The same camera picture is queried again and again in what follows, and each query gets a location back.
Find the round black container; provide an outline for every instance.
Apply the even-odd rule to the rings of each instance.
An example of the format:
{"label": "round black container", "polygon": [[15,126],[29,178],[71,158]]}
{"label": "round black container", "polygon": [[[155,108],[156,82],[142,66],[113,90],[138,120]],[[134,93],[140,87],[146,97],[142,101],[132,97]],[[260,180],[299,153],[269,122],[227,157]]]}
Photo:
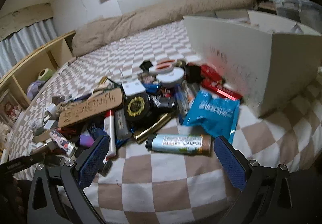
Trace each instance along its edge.
{"label": "round black container", "polygon": [[150,125],[157,118],[157,112],[152,112],[153,104],[147,93],[128,97],[125,103],[125,118],[137,125]]}

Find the pile of clutter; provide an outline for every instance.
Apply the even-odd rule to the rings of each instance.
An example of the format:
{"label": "pile of clutter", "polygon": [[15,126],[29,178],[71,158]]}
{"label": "pile of clutter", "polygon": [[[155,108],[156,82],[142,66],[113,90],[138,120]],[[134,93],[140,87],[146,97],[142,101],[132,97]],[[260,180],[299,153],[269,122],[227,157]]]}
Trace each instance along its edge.
{"label": "pile of clutter", "polygon": [[[148,150],[179,154],[210,154],[212,137],[232,143],[242,96],[227,87],[208,65],[166,60],[142,63],[130,81],[103,77],[89,94],[54,96],[42,117],[33,121],[30,154],[50,153],[77,158],[101,135],[110,145],[99,173],[130,138],[146,141]],[[206,136],[157,134],[173,117],[183,126],[202,126]]]}

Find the snack bag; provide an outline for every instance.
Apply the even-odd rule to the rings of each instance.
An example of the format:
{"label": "snack bag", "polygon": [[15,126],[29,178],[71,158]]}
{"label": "snack bag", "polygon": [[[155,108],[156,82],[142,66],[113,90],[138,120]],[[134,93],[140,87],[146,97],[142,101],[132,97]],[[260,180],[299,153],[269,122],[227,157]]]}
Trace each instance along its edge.
{"label": "snack bag", "polygon": [[239,100],[214,99],[210,93],[200,90],[183,125],[201,125],[214,138],[224,136],[232,144],[238,114]]}

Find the checkered blanket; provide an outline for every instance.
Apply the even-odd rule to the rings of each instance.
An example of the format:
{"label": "checkered blanket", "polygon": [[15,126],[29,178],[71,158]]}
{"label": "checkered blanket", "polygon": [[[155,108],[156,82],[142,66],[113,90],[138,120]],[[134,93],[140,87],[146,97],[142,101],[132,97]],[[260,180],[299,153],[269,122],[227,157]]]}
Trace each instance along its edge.
{"label": "checkered blanket", "polygon": [[[78,58],[56,74],[18,126],[10,159],[21,156],[32,139],[30,121],[40,115],[46,100],[57,94],[86,93],[104,75],[118,80],[135,77],[143,60],[186,58],[198,61],[190,49],[182,22],[174,22],[111,43]],[[322,148],[322,78],[318,77],[284,109],[266,119],[255,118],[241,105],[234,148],[262,166],[280,163],[289,171],[307,169]],[[200,134],[202,128],[180,126],[172,119],[159,132]],[[19,173],[32,179],[34,167]],[[118,150],[106,177],[96,175],[84,189],[97,212],[108,223],[184,223],[227,208],[234,189],[212,151],[211,156],[183,156],[147,151],[130,141]]]}

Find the gray lighter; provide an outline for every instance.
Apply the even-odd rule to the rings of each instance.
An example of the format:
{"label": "gray lighter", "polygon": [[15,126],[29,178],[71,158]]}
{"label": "gray lighter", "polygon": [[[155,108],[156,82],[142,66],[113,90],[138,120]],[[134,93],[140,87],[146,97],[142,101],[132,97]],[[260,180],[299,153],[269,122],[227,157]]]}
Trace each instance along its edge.
{"label": "gray lighter", "polygon": [[124,109],[115,111],[115,133],[118,140],[127,140],[132,137],[132,133],[128,129],[128,123],[125,119]]}

